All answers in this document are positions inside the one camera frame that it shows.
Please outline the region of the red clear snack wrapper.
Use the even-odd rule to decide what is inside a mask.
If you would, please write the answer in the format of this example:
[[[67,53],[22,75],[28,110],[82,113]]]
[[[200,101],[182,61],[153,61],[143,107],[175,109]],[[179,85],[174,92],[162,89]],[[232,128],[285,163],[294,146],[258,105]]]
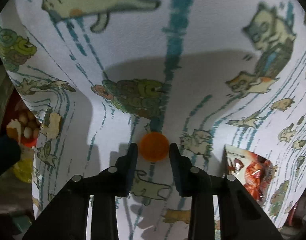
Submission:
[[[231,145],[225,145],[225,155],[228,173],[236,176],[259,205],[264,205],[278,166],[260,155]]]

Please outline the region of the orange bottle cap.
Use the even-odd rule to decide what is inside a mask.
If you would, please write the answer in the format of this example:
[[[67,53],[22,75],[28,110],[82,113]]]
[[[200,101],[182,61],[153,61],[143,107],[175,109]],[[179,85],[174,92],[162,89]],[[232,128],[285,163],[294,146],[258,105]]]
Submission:
[[[138,145],[140,155],[149,162],[165,159],[169,153],[169,141],[159,132],[146,134]]]

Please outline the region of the yellow plastic bag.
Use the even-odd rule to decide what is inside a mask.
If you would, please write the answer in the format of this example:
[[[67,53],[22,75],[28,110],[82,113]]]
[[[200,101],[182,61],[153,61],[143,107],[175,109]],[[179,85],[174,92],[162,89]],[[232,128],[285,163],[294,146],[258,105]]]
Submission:
[[[21,157],[13,165],[14,175],[22,182],[30,184],[33,178],[33,157]]]

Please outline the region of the white food scrap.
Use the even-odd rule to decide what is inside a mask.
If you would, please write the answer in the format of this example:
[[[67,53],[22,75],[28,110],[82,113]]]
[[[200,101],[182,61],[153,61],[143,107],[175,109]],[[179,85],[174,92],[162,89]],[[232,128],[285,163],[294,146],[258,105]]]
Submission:
[[[60,133],[61,116],[58,113],[52,112],[46,115],[40,132],[47,139],[56,139]]]

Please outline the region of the red bucket of eggs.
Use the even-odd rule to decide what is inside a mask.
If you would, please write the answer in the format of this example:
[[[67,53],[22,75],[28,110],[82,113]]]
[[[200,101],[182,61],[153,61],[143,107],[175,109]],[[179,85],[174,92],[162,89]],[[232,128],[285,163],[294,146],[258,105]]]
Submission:
[[[22,100],[8,106],[5,122],[8,137],[28,148],[36,146],[41,123]]]

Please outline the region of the cartoon print table cloth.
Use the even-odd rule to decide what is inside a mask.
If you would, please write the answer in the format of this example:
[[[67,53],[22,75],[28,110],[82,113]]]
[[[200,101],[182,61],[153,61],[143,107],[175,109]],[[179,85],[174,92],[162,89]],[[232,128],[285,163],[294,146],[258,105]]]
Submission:
[[[281,236],[304,193],[306,0],[0,0],[0,66],[41,125],[61,116],[32,148],[34,221],[151,132],[210,176],[229,175],[225,145],[277,165],[260,207]],[[188,239],[169,153],[138,149],[115,201],[118,239]]]

